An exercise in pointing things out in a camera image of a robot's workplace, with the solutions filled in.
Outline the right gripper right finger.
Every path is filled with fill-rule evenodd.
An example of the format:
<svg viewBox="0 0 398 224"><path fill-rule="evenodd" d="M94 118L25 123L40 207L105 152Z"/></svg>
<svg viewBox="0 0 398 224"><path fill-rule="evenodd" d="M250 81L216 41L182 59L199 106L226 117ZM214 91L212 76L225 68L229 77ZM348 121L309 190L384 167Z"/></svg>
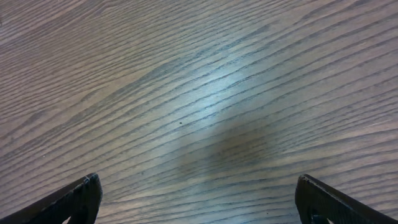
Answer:
<svg viewBox="0 0 398 224"><path fill-rule="evenodd" d="M295 204L305 224L397 224L397 220L307 174L298 178Z"/></svg>

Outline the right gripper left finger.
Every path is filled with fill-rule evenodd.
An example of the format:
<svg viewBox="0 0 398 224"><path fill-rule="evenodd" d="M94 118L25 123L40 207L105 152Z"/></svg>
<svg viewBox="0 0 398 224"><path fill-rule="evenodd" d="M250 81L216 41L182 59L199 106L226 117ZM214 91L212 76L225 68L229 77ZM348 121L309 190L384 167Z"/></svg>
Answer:
<svg viewBox="0 0 398 224"><path fill-rule="evenodd" d="M1 219L1 224L94 223L102 199L98 174L88 174Z"/></svg>

